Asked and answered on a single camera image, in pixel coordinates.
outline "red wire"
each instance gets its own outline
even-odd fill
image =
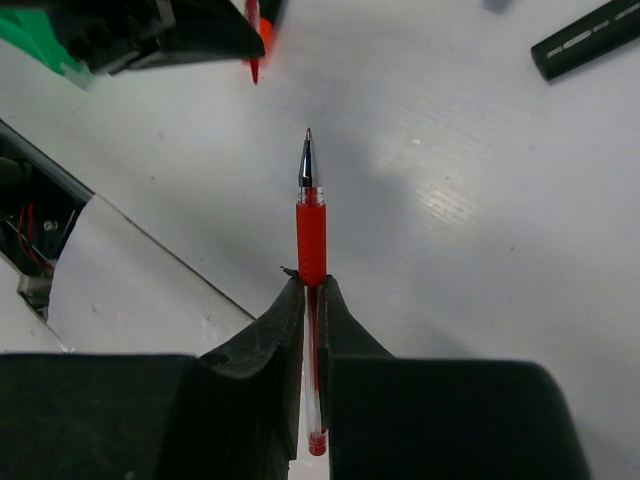
[[[258,0],[247,0],[245,4],[245,17],[249,24],[258,31],[260,18],[259,18],[259,4]],[[257,58],[249,59],[249,66],[251,67],[251,77],[253,78],[253,84],[258,84],[258,70],[260,68],[260,60]]]
[[[24,252],[24,254],[29,257],[31,259],[31,261],[33,261],[33,263],[35,263],[38,267],[40,268],[45,268],[47,270],[53,270],[53,267],[49,264],[42,264],[42,262],[40,260],[38,260],[38,257],[36,257],[35,253],[33,253],[33,250],[31,248],[27,249],[27,247],[24,246],[24,243],[22,243],[22,226],[23,226],[23,222],[24,222],[24,205],[20,208],[20,221],[18,222],[18,244],[20,245],[20,248],[22,249],[22,251]],[[33,244],[33,227],[34,227],[34,216],[33,216],[33,203],[29,204],[29,225],[27,227],[27,240],[29,240],[29,245]]]

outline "red pen end cap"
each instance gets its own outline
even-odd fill
[[[326,430],[322,430],[320,435],[309,435],[309,453],[314,457],[321,457],[327,452],[327,435]]]
[[[262,43],[264,43],[265,56],[263,58],[266,60],[271,55],[273,41],[275,39],[273,25],[271,25],[271,22],[266,18],[260,19],[260,38],[262,38]]]

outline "electronic wires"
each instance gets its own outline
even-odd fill
[[[20,219],[18,220],[18,244],[20,248],[24,252],[24,254],[29,258],[35,265],[45,270],[53,270],[53,267],[48,263],[43,263],[36,256],[33,251],[33,233],[35,230],[35,216],[33,214],[34,205],[30,203],[27,207],[24,205],[20,207]],[[27,224],[27,242],[28,245],[25,245],[23,241],[22,229],[24,227],[24,217],[25,213],[28,216],[28,224]]]

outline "green object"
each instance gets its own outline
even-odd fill
[[[87,68],[58,43],[46,13],[1,8],[0,38],[80,86],[86,86],[91,78]]]

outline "red pen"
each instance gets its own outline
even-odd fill
[[[309,452],[320,456],[327,451],[326,430],[322,428],[318,381],[318,289],[327,275],[327,206],[318,173],[311,130],[304,140],[300,174],[300,194],[296,205],[298,231],[298,271],[307,296],[305,322],[305,395]]]
[[[249,24],[260,33],[260,6],[258,0],[247,0],[245,3],[244,16]],[[249,66],[251,67],[251,77],[253,78],[253,84],[258,84],[258,68],[260,65],[259,58],[250,58]]]
[[[260,35],[265,51],[264,57],[252,58],[248,61],[251,67],[253,83],[256,85],[258,84],[260,66],[267,64],[267,60],[273,50],[276,30],[282,20],[285,1],[286,0],[245,0],[244,16]]]

